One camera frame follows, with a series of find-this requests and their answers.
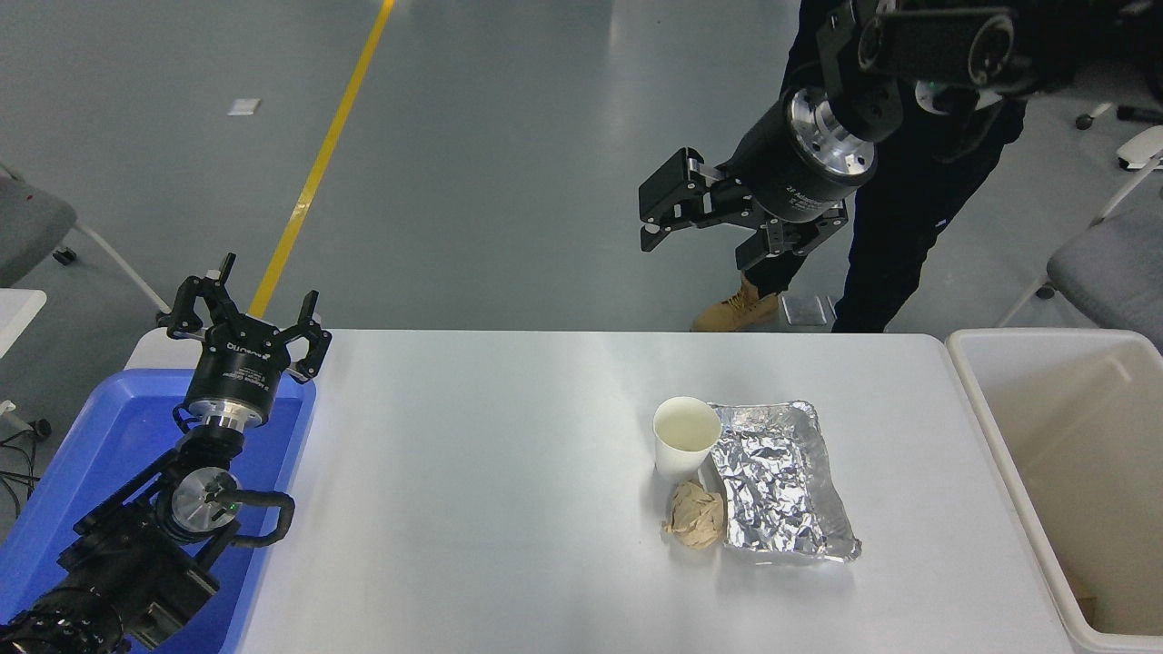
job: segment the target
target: floor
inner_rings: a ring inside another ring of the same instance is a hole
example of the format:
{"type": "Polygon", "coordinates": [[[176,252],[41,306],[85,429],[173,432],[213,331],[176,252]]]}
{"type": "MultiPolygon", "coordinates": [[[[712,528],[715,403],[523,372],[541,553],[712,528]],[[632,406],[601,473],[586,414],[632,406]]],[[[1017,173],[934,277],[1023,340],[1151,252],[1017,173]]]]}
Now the floor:
{"type": "MultiPolygon", "coordinates": [[[[0,162],[71,202],[163,297],[236,253],[245,306],[378,9],[0,2],[0,162]],[[235,98],[262,105],[227,116],[235,98]]],[[[685,330],[734,292],[745,234],[684,232],[644,255],[637,185],[680,145],[729,156],[773,101],[795,28],[791,2],[397,1],[265,318],[288,322],[317,289],[328,327],[685,330]]],[[[1076,130],[1091,105],[1030,105],[890,330],[991,325],[1086,225],[1140,130],[1110,115],[1076,130]]],[[[791,293],[839,297],[849,239],[816,250],[791,293]]],[[[76,264],[20,283],[49,303],[0,361],[0,399],[56,426],[41,470],[154,322],[102,253],[67,242],[76,264]]],[[[1087,325],[1061,299],[1014,324],[1087,325]]]]}

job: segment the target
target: crumpled paper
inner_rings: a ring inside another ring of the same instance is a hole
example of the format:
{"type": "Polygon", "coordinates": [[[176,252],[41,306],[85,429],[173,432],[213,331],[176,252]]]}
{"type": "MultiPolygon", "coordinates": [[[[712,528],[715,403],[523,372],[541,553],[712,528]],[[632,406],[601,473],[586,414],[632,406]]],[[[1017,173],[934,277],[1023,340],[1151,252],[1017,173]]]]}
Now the crumpled paper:
{"type": "Polygon", "coordinates": [[[678,542],[686,547],[704,549],[727,533],[725,519],[721,495],[702,490],[698,482],[683,482],[675,489],[670,499],[670,519],[662,524],[662,528],[675,534],[678,542]]]}

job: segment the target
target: paper cup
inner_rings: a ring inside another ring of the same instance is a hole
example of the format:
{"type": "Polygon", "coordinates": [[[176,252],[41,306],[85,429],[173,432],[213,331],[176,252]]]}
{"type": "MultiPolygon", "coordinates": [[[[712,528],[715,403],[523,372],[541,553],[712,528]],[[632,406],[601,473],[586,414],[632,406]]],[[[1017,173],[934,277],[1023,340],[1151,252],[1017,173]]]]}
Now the paper cup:
{"type": "Polygon", "coordinates": [[[707,403],[675,397],[655,411],[655,468],[673,482],[694,476],[722,434],[719,414],[707,403]]]}

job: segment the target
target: chair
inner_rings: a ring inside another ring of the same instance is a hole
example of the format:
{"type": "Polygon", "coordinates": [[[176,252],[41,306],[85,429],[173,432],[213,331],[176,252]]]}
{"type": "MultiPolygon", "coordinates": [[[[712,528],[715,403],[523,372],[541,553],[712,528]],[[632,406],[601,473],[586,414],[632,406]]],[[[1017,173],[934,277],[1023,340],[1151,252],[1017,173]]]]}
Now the chair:
{"type": "Polygon", "coordinates": [[[12,286],[51,253],[64,265],[77,255],[60,246],[65,235],[76,229],[88,236],[113,258],[150,303],[163,314],[170,305],[150,289],[141,275],[116,250],[87,225],[77,220],[69,202],[24,183],[19,173],[0,164],[0,287],[12,286]]]}
{"type": "Polygon", "coordinates": [[[1057,290],[1099,327],[1139,332],[1163,350],[1163,215],[1132,211],[1111,218],[1161,159],[1163,150],[1111,198],[1085,232],[1050,256],[1047,273],[994,327],[1005,327],[1035,294],[1046,299],[1057,290]]]}

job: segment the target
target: aluminum foil tray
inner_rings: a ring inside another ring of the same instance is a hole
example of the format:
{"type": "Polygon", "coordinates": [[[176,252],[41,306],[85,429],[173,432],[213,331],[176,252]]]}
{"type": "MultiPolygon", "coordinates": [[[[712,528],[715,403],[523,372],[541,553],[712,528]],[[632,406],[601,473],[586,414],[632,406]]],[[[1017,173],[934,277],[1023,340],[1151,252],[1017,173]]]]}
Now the aluminum foil tray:
{"type": "Polygon", "coordinates": [[[861,541],[832,484],[815,407],[711,406],[723,422],[711,460],[727,500],[727,546],[757,562],[859,556],[861,541]]]}

